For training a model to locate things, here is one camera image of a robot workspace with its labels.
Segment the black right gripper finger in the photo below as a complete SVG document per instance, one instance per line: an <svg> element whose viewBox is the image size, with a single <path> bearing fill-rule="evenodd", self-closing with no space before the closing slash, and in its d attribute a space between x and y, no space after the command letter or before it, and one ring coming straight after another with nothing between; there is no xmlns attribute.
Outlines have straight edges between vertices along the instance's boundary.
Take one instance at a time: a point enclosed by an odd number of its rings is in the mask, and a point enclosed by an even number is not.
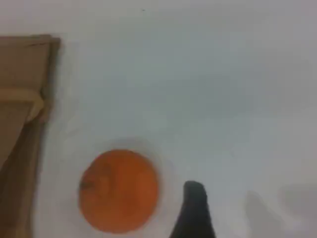
<svg viewBox="0 0 317 238"><path fill-rule="evenodd" d="M170 238L215 238L208 196L202 183L189 180L183 186L183 203Z"/></svg>

